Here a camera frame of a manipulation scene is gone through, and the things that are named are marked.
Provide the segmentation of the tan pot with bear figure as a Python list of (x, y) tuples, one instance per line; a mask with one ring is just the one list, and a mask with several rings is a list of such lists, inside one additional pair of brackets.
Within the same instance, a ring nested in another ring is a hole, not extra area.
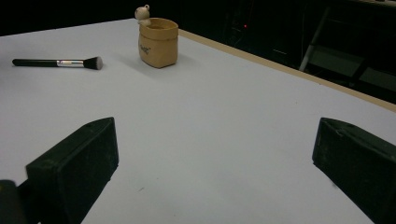
[(151, 18), (149, 5), (138, 7), (138, 50), (141, 60), (155, 68), (173, 65), (178, 57), (178, 25), (168, 19)]

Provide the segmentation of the black makeup brush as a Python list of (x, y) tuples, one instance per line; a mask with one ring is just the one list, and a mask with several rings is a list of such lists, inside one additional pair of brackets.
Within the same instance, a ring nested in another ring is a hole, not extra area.
[(15, 66), (87, 68), (91, 70), (101, 70), (104, 65), (101, 57), (85, 60), (13, 59), (12, 63)]

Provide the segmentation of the white table cover sheet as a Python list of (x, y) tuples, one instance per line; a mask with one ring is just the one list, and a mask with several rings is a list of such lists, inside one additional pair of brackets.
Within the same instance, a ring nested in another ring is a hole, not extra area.
[(120, 164), (84, 224), (372, 224), (312, 150), (323, 117), (396, 145), (396, 105), (188, 32), (156, 69), (137, 39), (133, 20), (0, 36), (0, 179), (111, 117)]

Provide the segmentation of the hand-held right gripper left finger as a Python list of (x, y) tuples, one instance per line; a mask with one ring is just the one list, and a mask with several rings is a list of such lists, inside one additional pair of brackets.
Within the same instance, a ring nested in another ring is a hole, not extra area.
[(80, 224), (117, 170), (115, 120), (87, 123), (26, 165), (20, 186), (29, 224)]

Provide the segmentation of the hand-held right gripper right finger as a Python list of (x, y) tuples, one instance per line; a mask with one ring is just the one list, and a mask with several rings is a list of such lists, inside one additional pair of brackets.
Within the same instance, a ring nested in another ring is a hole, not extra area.
[(322, 118), (312, 160), (374, 224), (396, 224), (396, 146), (353, 124)]

